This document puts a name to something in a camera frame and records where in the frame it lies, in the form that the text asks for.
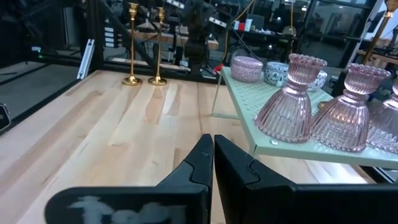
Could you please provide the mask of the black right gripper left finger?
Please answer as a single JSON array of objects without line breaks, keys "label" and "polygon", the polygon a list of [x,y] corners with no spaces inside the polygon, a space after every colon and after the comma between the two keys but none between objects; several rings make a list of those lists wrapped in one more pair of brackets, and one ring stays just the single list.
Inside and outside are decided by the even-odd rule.
[{"label": "black right gripper left finger", "polygon": [[156,186],[72,187],[46,204],[46,224],[210,224],[213,139],[204,134]]}]

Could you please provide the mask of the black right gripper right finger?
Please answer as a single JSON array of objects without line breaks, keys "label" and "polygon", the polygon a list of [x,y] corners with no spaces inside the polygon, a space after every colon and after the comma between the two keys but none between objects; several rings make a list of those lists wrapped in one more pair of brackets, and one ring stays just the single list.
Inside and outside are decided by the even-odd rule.
[{"label": "black right gripper right finger", "polygon": [[222,135],[215,172],[226,224],[398,224],[398,184],[296,184]]}]

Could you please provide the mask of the pink ribbed glass candle holder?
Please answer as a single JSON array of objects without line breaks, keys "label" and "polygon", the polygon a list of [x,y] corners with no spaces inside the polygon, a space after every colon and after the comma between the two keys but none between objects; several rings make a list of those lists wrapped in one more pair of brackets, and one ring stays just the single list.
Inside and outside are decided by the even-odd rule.
[{"label": "pink ribbed glass candle holder", "polygon": [[326,103],[315,114],[312,119],[312,137],[341,151],[363,151],[369,131],[366,101],[381,82],[390,76],[390,72],[381,68],[349,64],[343,94]]},{"label": "pink ribbed glass candle holder", "polygon": [[283,142],[307,142],[312,118],[307,90],[325,66],[327,62],[324,59],[290,54],[287,82],[260,109],[254,119],[256,127]]},{"label": "pink ribbed glass candle holder", "polygon": [[370,124],[367,143],[398,154],[398,79],[390,97],[369,109]]}]

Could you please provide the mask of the tall brass candlestick holder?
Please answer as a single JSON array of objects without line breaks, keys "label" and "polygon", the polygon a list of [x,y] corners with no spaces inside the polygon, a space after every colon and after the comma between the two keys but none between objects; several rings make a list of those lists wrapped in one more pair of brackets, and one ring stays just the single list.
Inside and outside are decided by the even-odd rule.
[{"label": "tall brass candlestick holder", "polygon": [[161,61],[161,48],[162,48],[162,24],[164,21],[164,8],[159,7],[159,35],[158,35],[158,51],[157,51],[157,71],[153,78],[148,79],[148,82],[154,86],[164,86],[167,84],[166,79],[160,75],[160,61]]},{"label": "tall brass candlestick holder", "polygon": [[129,3],[129,13],[131,16],[131,70],[129,76],[122,80],[122,84],[128,86],[139,86],[142,84],[142,80],[137,78],[134,74],[134,21],[137,8],[138,4],[133,2]]},{"label": "tall brass candlestick holder", "polygon": [[394,11],[396,9],[398,9],[398,0],[384,0],[384,3],[387,7],[387,10],[383,15],[383,20],[382,20],[381,25],[379,26],[375,36],[373,37],[371,45],[369,46],[369,48],[366,51],[366,54],[365,54],[365,56],[363,58],[363,62],[362,62],[363,65],[366,65],[368,63],[382,32],[384,31],[390,18],[393,17]]}]

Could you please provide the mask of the blue floral candle tin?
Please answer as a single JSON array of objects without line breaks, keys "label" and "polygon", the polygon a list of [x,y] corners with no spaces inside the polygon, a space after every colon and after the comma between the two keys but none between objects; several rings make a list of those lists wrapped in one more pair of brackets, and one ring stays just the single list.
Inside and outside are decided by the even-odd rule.
[{"label": "blue floral candle tin", "polygon": [[276,87],[283,87],[287,81],[289,65],[282,62],[267,62],[264,71],[264,81]]}]

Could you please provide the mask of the purple floral candle tin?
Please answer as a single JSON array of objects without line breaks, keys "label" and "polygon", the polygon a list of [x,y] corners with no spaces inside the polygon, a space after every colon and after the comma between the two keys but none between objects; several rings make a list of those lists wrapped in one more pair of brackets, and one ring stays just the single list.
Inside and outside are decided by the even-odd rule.
[{"label": "purple floral candle tin", "polygon": [[255,83],[260,79],[263,66],[255,58],[235,56],[231,64],[231,76],[240,82]]}]

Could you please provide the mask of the pale green perforated shelf riser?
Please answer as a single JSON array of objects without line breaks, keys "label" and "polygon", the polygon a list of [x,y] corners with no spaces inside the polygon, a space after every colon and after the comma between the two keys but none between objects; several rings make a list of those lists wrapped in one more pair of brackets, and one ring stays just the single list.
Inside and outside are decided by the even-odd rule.
[{"label": "pale green perforated shelf riser", "polygon": [[398,154],[372,147],[367,147],[361,152],[345,152],[322,145],[312,139],[302,144],[291,144],[265,135],[254,124],[254,118],[278,88],[262,80],[257,83],[239,82],[232,78],[231,69],[228,67],[221,69],[221,76],[242,124],[251,155],[289,157],[398,170]]}]

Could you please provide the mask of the white blue patterned tin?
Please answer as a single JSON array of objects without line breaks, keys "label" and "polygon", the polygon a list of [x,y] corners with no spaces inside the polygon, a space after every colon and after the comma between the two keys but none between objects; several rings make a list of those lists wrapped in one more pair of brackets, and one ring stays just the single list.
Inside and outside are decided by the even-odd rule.
[{"label": "white blue patterned tin", "polygon": [[315,81],[309,84],[308,91],[316,92],[318,90],[321,90],[321,88],[324,86],[326,82],[327,76],[328,76],[327,72],[320,70],[320,73],[318,74]]}]

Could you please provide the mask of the silver aluminium extrusion bar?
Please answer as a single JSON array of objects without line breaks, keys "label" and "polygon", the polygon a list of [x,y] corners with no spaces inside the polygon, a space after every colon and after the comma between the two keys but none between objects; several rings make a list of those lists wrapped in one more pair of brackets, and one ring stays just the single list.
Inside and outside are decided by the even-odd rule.
[{"label": "silver aluminium extrusion bar", "polygon": [[83,54],[83,57],[81,59],[81,64],[76,76],[77,80],[84,80],[86,78],[90,68],[94,50],[95,50],[95,40],[88,39],[85,48],[85,53]]}]

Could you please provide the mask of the background wooden table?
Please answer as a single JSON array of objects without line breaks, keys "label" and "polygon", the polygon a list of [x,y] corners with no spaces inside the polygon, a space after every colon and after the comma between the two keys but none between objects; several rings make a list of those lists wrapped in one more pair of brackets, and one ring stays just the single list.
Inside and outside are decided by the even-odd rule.
[{"label": "background wooden table", "polygon": [[[167,44],[174,44],[176,43],[176,46],[182,47],[184,46],[187,41],[188,41],[188,28],[185,26],[180,26],[179,28],[175,28],[175,33],[172,34],[171,32],[163,32],[161,41]],[[149,22],[146,22],[144,24],[138,25],[134,29],[134,38],[136,40],[144,41],[144,40],[149,40],[149,41],[156,41],[158,40],[158,32],[156,32],[153,28],[153,25],[151,25]],[[208,48],[210,50],[217,50],[219,48],[219,43],[217,40],[209,39],[208,40]]]}]

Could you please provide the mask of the black rig frame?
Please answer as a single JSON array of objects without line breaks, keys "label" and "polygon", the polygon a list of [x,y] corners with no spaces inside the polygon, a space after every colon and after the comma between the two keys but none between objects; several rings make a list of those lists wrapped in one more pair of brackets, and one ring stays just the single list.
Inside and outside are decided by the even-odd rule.
[{"label": "black rig frame", "polygon": [[[131,49],[131,30],[125,28],[112,14],[109,7],[103,0],[88,0],[88,37],[95,40],[95,50],[93,52],[90,70],[107,70],[112,72],[127,73],[130,70],[131,60],[125,62],[106,61],[103,55],[104,45],[104,20],[109,19],[116,37],[122,38],[122,43]],[[153,24],[154,30],[159,33],[159,26]],[[134,52],[141,56],[141,60],[134,61],[137,65],[136,72],[140,75],[154,76],[157,71],[157,53],[150,57],[145,49],[140,45],[140,40],[134,39]],[[162,64],[160,61],[160,75],[164,78],[185,80],[199,83],[216,83],[214,77],[193,76],[190,68],[179,65]]]}]

